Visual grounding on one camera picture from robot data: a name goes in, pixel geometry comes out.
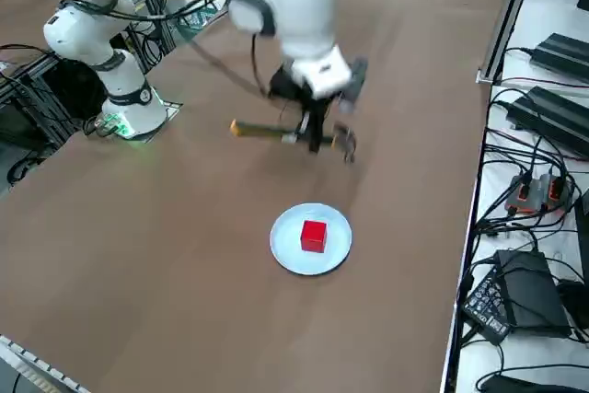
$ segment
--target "brown table surface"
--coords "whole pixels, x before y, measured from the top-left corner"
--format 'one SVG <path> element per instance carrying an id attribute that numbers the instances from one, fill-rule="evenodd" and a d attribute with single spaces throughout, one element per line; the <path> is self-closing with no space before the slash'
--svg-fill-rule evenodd
<path id="1" fill-rule="evenodd" d="M 500 2 L 337 0 L 342 50 L 370 60 L 352 167 L 230 136 L 279 111 L 177 49 L 149 78 L 185 106 L 154 142 L 75 135 L 1 202 L 0 332 L 93 392 L 437 391 Z M 200 42 L 250 75 L 248 35 L 220 22 Z M 268 79 L 277 43 L 259 59 Z M 319 278 L 269 251 L 308 201 L 354 234 Z"/>

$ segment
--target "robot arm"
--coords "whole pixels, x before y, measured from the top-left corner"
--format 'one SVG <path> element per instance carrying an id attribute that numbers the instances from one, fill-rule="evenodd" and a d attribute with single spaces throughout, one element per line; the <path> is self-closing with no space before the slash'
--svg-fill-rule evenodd
<path id="1" fill-rule="evenodd" d="M 132 0 L 87 1 L 134 13 Z M 102 105 L 103 118 L 112 121 L 116 134 L 123 138 L 150 133 L 167 117 L 165 106 L 148 85 L 134 57 L 110 46 L 110 39 L 128 24 L 127 20 L 88 14 L 68 5 L 43 27 L 47 43 L 57 54 L 87 64 L 97 73 L 108 92 Z"/>
<path id="2" fill-rule="evenodd" d="M 314 99 L 342 92 L 352 71 L 335 44 L 333 0 L 229 0 L 239 29 L 280 40 L 283 69 Z"/>

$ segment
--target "white plate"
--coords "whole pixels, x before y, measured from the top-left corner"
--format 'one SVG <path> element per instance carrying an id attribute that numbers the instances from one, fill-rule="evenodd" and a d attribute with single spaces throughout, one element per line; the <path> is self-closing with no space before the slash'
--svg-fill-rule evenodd
<path id="1" fill-rule="evenodd" d="M 305 220 L 328 225 L 323 253 L 301 249 L 301 232 Z M 291 207 L 278 217 L 270 232 L 270 249 L 274 258 L 291 272 L 320 275 L 338 267 L 350 253 L 352 229 L 348 220 L 332 207 L 308 202 Z"/>

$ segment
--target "white table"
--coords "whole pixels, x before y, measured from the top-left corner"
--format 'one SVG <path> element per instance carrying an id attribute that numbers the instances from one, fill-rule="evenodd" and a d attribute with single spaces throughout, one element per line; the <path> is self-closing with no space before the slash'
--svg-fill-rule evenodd
<path id="1" fill-rule="evenodd" d="M 507 48 L 534 49 L 550 34 L 556 32 L 576 40 L 589 42 L 589 12 L 576 7 L 577 0 L 524 0 Z M 539 84 L 522 79 L 502 83 L 507 87 L 529 89 L 536 85 L 569 96 L 589 97 L 589 85 L 568 76 L 557 75 L 532 65 L 524 52 L 509 51 L 504 55 L 502 79 L 528 77 L 537 80 L 556 81 L 579 87 L 562 87 Z"/>
<path id="2" fill-rule="evenodd" d="M 503 89 L 504 88 L 502 87 L 494 87 L 492 90 L 492 97 Z M 510 91 L 502 94 L 500 99 L 511 102 L 519 97 L 519 93 Z M 575 98 L 574 100 L 583 103 L 582 98 Z M 589 106 L 589 99 L 585 99 L 584 103 Z M 510 135 L 530 144 L 536 142 L 537 137 L 532 133 L 515 131 L 512 129 L 512 124 L 505 119 L 505 115 L 506 111 L 503 108 L 493 106 L 491 108 L 489 126 L 492 129 L 509 133 Z M 487 137 L 487 143 L 526 150 L 520 144 L 505 140 L 492 133 Z M 552 150 L 546 143 L 542 143 L 540 147 L 542 149 Z M 495 158 L 499 159 L 501 157 L 495 154 L 485 155 L 485 159 Z M 582 171 L 589 173 L 589 164 L 587 163 L 566 161 L 566 164 L 571 172 Z M 542 173 L 548 172 L 548 169 L 549 166 L 537 165 L 534 172 L 535 178 L 539 177 Z M 480 183 L 479 207 L 477 211 L 479 215 L 487 210 L 495 199 L 509 186 L 512 177 L 518 173 L 519 168 L 510 164 L 490 164 L 484 167 Z M 589 175 L 572 175 L 583 192 L 589 189 Z M 506 212 L 503 204 L 491 214 L 491 216 L 505 215 Z M 558 218 L 558 214 L 547 215 L 542 223 L 547 224 L 550 221 L 556 221 Z M 568 214 L 565 218 L 563 229 L 576 229 L 573 213 Z M 540 239 L 545 235 L 547 234 L 538 233 L 537 237 Z M 473 261 L 490 257 L 497 249 L 515 249 L 521 247 L 530 240 L 531 236 L 526 232 L 512 232 L 509 236 L 506 234 L 500 234 L 496 238 L 483 236 Z M 582 273 L 576 233 L 560 232 L 551 237 L 547 237 L 544 240 L 540 239 L 539 250 L 548 258 L 563 260 L 569 263 L 576 271 Z M 571 280 L 578 279 L 571 270 L 562 264 L 550 261 L 549 267 L 552 274 L 557 277 Z M 478 285 L 479 281 L 487 274 L 489 269 L 489 265 L 480 265 L 475 268 L 473 272 L 475 278 L 473 287 Z M 468 326 L 465 327 L 463 334 L 467 331 Z M 473 340 L 478 338 L 480 338 L 480 335 L 475 336 Z M 502 348 L 505 353 L 505 368 L 521 365 L 562 363 L 589 365 L 589 347 L 581 343 L 564 339 L 511 334 L 503 341 Z M 492 344 L 482 342 L 465 347 L 460 354 L 456 392 L 472 393 L 476 391 L 474 387 L 476 381 L 487 373 L 498 370 L 499 367 L 499 354 Z M 550 368 L 543 370 L 522 370 L 508 372 L 505 375 L 539 384 L 555 384 L 583 389 L 587 389 L 589 386 L 589 372 L 582 369 Z"/>

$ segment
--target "black cable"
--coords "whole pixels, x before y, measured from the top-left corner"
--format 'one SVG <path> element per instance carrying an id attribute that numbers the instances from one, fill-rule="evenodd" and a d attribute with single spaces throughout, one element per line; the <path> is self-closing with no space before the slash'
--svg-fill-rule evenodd
<path id="1" fill-rule="evenodd" d="M 521 52 L 525 52 L 527 55 L 532 55 L 534 53 L 534 50 L 530 50 L 529 48 L 524 48 L 521 46 L 514 46 L 512 48 L 507 48 L 505 50 L 505 53 L 508 53 L 509 51 L 521 51 Z"/>
<path id="2" fill-rule="evenodd" d="M 38 46 L 28 45 L 25 43 L 8 43 L 6 45 L 0 45 L 0 51 L 2 50 L 34 50 L 41 52 L 45 55 L 50 55 L 51 57 L 54 57 L 57 60 L 62 60 L 61 57 L 53 51 L 44 50 L 43 48 L 40 48 Z"/>
<path id="3" fill-rule="evenodd" d="M 489 372 L 487 375 L 483 375 L 479 378 L 479 380 L 475 383 L 475 387 L 478 391 L 483 391 L 480 389 L 481 381 L 485 380 L 487 377 L 501 375 L 507 372 L 514 372 L 519 370 L 538 370 L 541 368 L 556 368 L 556 367 L 565 367 L 565 368 L 581 368 L 583 370 L 589 370 L 589 365 L 580 365 L 580 364 L 543 364 L 543 365 L 521 365 L 519 367 L 509 367 L 503 368 L 502 370 L 495 370 L 494 372 Z"/>
<path id="4" fill-rule="evenodd" d="M 20 372 L 18 372 L 17 378 L 15 379 L 15 383 L 12 385 L 12 393 L 17 393 L 18 381 L 20 381 L 21 377 L 22 375 L 20 374 Z"/>
<path id="5" fill-rule="evenodd" d="M 181 17 L 187 17 L 193 14 L 194 12 L 198 11 L 202 6 L 198 6 L 200 2 L 207 2 L 208 0 L 191 0 L 185 6 L 180 8 L 175 13 L 165 14 L 165 15 L 148 15 L 148 16 L 138 16 L 133 14 L 125 14 L 119 11 L 110 11 L 105 12 L 102 6 L 98 6 L 96 4 L 92 4 L 85 0 L 67 0 L 68 3 L 75 5 L 76 7 L 86 11 L 88 14 L 101 14 L 103 16 L 114 17 L 114 18 L 121 18 L 125 20 L 131 20 L 136 22 L 157 22 L 157 21 L 166 21 L 166 20 L 175 20 Z"/>
<path id="6" fill-rule="evenodd" d="M 472 340 L 475 335 L 481 331 L 481 329 L 482 326 L 479 324 L 472 326 L 467 334 L 464 335 L 460 340 L 460 348 L 464 349 L 470 343 L 470 340 Z"/>
<path id="7" fill-rule="evenodd" d="M 573 273 L 574 273 L 574 274 L 577 276 L 577 278 L 579 278 L 579 280 L 581 280 L 581 282 L 582 282 L 583 284 L 585 284 L 585 279 L 582 277 L 582 275 L 581 275 L 580 273 L 578 273 L 578 272 L 577 272 L 577 271 L 576 271 L 576 270 L 575 270 L 575 269 L 574 269 L 574 268 L 571 266 L 571 264 L 569 264 L 569 263 L 567 263 L 567 262 L 565 262 L 565 261 L 563 261 L 563 260 L 557 260 L 557 259 L 555 259 L 555 258 L 548 258 L 548 257 L 546 257 L 546 260 L 548 260 L 548 261 L 552 261 L 552 262 L 557 262 L 557 263 L 559 263 L 559 264 L 562 264 L 563 266 L 566 266 L 566 267 L 568 267 L 568 268 L 569 268 L 569 269 L 571 269 L 571 271 L 572 271 L 572 272 L 573 272 Z"/>
<path id="8" fill-rule="evenodd" d="M 221 71 L 225 76 L 231 80 L 235 85 L 241 87 L 246 92 L 258 96 L 260 91 L 258 87 L 251 84 L 248 80 L 244 77 L 233 71 L 229 68 L 226 64 L 224 64 L 221 60 L 217 59 L 214 55 L 207 52 L 201 45 L 199 45 L 196 41 L 192 39 L 186 40 L 186 42 L 192 47 L 194 51 L 196 51 L 204 60 L 206 60 L 209 64 L 217 68 Z"/>
<path id="9" fill-rule="evenodd" d="M 256 39 L 258 38 L 258 34 L 254 34 L 251 36 L 251 51 L 249 52 L 250 59 L 251 59 L 251 69 L 254 73 L 254 78 L 256 79 L 256 84 L 258 85 L 258 90 L 262 97 L 267 98 L 269 96 L 266 87 L 264 86 L 263 82 L 260 79 L 260 72 L 258 71 L 258 61 L 256 60 Z"/>
<path id="10" fill-rule="evenodd" d="M 462 346 L 462 348 L 464 349 L 464 348 L 468 347 L 469 345 L 478 344 L 481 342 L 486 342 L 488 344 L 491 344 L 489 342 L 489 340 L 480 339 L 480 340 L 469 341 L 469 342 L 465 343 Z M 499 372 L 502 372 L 505 368 L 505 352 L 503 351 L 503 347 L 501 346 L 501 344 L 494 345 L 494 347 L 497 349 L 497 352 L 499 353 L 499 362 L 500 362 Z"/>

